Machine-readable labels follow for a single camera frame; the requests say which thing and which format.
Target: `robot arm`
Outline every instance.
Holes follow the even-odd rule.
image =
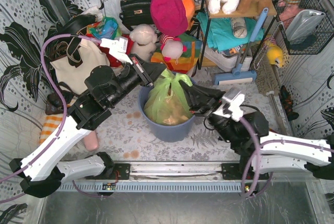
[[[104,174],[112,179],[114,163],[104,153],[98,153],[84,160],[60,162],[63,156],[83,137],[95,130],[110,115],[110,109],[120,102],[138,85],[152,86],[153,82],[165,70],[164,64],[148,63],[136,55],[129,57],[118,51],[114,45],[107,45],[111,54],[123,62],[122,72],[115,76],[109,66],[98,66],[85,80],[88,88],[68,109],[65,125],[58,139],[38,160],[29,165],[32,159],[50,144],[58,128],[32,154],[24,159],[10,162],[13,172],[28,165],[19,176],[23,191],[39,198],[55,192],[61,183],[86,176]]]
[[[215,128],[222,140],[231,143],[233,149],[241,156],[240,166],[245,165],[254,151],[254,145],[246,128],[238,122],[243,116],[253,127],[260,141],[261,163],[256,164],[256,158],[252,159],[250,173],[256,169],[260,174],[268,172],[282,172],[293,170],[308,170],[314,177],[334,180],[331,152],[324,150],[332,149],[334,136],[328,139],[302,139],[280,135],[269,131],[268,121],[260,112],[243,115],[240,105],[244,101],[244,95],[235,88],[228,92],[203,88],[197,85],[189,87],[180,81],[185,91],[190,110],[196,116],[205,117]],[[300,144],[312,144],[319,148],[302,146]]]

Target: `blue bucket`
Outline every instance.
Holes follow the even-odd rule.
[[[190,132],[193,126],[195,116],[191,117],[186,122],[176,125],[176,126],[163,126],[159,125],[149,118],[144,113],[144,106],[148,100],[148,93],[153,89],[153,87],[142,87],[138,96],[139,110],[146,119],[148,125],[150,126],[153,135],[164,141],[164,142],[179,142],[183,140]]]

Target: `mop handle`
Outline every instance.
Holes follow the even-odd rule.
[[[242,55],[242,58],[240,60],[240,64],[244,63],[244,61],[246,59],[247,52],[251,48],[250,43],[255,41],[257,34],[259,33],[259,31],[260,31],[263,23],[265,22],[265,20],[267,18],[268,11],[269,11],[269,9],[267,7],[265,7],[262,10],[262,13],[260,14],[260,17],[259,17],[259,19],[256,22],[255,28],[254,28],[254,30],[252,32],[252,35],[250,36],[249,43],[248,43],[248,45],[246,47],[246,50],[245,50],[244,54]]]

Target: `teal towel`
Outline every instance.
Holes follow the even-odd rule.
[[[202,28],[205,35],[208,23],[208,16],[204,13],[198,13],[197,18],[200,22],[200,27]],[[255,27],[256,21],[253,19],[245,18],[245,22],[247,27],[247,36],[243,39],[238,39],[233,36],[230,18],[212,19],[207,40],[208,46],[213,49],[218,49],[218,51],[224,51],[234,48],[238,45],[247,44]],[[264,29],[259,31],[256,36],[256,41],[261,40],[263,34]]]

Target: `red cloth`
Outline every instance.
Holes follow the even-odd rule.
[[[90,33],[87,33],[86,36],[94,38],[94,36]],[[129,55],[132,46],[134,45],[134,42],[130,39],[130,35],[129,34],[122,34],[122,37],[125,37],[128,39],[127,41],[127,48],[126,48],[126,54]],[[112,56],[111,54],[109,54],[109,48],[103,48],[100,45],[98,45],[98,47],[100,48],[102,53],[106,54],[106,57],[108,58],[109,62],[110,62],[110,66],[111,67],[119,67],[122,65],[122,63],[120,61],[118,61],[114,56]]]
[[[152,0],[151,16],[157,29],[168,36],[179,36],[188,27],[182,0]]]

